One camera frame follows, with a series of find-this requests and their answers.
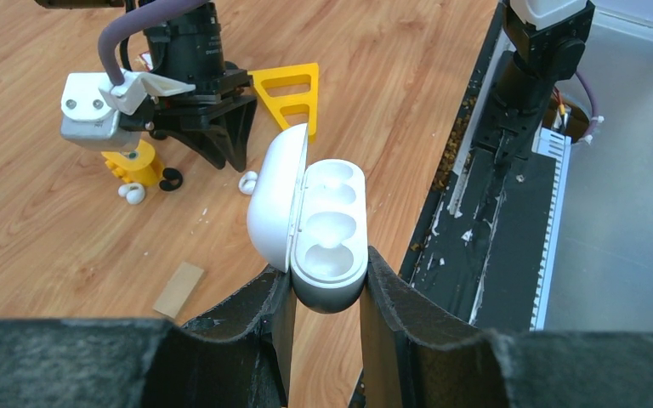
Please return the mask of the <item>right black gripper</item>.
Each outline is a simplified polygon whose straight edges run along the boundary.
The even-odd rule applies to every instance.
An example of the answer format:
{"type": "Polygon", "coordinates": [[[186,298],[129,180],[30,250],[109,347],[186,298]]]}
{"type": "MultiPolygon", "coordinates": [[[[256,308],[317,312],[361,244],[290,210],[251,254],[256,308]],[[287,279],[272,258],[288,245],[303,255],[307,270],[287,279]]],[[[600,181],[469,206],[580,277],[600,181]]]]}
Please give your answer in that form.
{"type": "Polygon", "coordinates": [[[146,96],[138,113],[157,111],[157,135],[178,140],[217,169],[247,166],[247,142],[257,98],[247,71],[224,57],[215,3],[205,2],[178,17],[143,30],[150,73],[195,87],[163,102],[146,96]]]}

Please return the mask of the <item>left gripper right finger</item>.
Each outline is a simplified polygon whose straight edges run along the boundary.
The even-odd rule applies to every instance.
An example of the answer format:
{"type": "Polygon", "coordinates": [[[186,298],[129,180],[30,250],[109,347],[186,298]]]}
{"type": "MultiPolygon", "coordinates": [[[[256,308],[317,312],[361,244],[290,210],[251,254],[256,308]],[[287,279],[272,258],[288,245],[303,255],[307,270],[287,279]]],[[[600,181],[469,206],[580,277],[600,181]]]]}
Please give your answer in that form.
{"type": "Polygon", "coordinates": [[[653,407],[653,333],[481,330],[374,247],[360,312],[369,407],[653,407]]]}

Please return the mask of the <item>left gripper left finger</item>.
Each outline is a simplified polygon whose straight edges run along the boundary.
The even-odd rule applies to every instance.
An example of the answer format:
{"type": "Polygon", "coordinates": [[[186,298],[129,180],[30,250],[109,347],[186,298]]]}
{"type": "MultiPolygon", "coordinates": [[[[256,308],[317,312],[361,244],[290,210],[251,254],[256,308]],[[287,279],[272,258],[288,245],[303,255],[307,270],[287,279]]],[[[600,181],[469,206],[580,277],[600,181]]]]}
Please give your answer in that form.
{"type": "Polygon", "coordinates": [[[0,407],[283,407],[295,306],[268,267],[183,325],[0,319],[0,407]]]}

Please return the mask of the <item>white earbud table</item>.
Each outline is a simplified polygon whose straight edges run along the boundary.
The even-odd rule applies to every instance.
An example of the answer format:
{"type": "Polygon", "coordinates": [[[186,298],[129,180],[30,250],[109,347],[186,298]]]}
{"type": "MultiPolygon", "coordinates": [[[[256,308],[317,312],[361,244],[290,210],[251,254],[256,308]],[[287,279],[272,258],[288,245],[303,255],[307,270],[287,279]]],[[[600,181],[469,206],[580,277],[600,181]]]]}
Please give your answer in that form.
{"type": "Polygon", "coordinates": [[[255,171],[245,172],[238,183],[239,191],[246,196],[251,196],[258,182],[258,173],[255,171]]]}

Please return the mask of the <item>white earbud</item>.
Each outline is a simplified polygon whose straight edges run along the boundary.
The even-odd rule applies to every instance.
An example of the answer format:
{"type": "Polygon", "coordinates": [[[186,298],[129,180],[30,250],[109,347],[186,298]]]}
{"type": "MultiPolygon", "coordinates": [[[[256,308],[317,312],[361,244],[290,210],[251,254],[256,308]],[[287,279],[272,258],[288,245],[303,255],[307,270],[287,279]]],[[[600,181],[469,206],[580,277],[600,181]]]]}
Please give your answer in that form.
{"type": "Polygon", "coordinates": [[[145,187],[140,183],[123,184],[117,194],[130,205],[138,205],[145,199],[145,187]]]}

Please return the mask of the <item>white earbud charging case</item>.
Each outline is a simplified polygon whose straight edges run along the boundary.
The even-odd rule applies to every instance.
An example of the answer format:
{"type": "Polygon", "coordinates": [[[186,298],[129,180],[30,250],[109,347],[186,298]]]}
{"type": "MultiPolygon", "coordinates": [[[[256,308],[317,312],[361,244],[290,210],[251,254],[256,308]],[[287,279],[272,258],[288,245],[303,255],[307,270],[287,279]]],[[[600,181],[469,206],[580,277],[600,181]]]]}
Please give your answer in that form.
{"type": "Polygon", "coordinates": [[[366,279],[366,176],[342,159],[307,162],[308,127],[279,133],[266,151],[247,209],[253,247],[290,275],[317,313],[348,309],[366,279]]]}

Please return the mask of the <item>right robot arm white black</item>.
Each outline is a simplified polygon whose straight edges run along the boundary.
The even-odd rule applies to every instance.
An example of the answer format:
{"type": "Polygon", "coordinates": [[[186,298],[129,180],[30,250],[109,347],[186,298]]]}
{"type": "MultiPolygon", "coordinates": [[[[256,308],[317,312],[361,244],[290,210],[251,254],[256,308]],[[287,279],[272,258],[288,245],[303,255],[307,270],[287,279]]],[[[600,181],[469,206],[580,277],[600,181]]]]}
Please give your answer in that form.
{"type": "MultiPolygon", "coordinates": [[[[503,29],[515,47],[498,80],[501,112],[515,111],[527,130],[536,127],[548,94],[571,78],[586,48],[595,7],[589,1],[507,1],[503,29]]],[[[217,9],[210,1],[128,1],[98,42],[100,60],[114,83],[125,80],[129,38],[142,32],[151,72],[187,85],[174,96],[141,96],[124,112],[122,129],[174,138],[216,168],[247,166],[247,140],[256,112],[256,76],[224,58],[217,9]]]]}

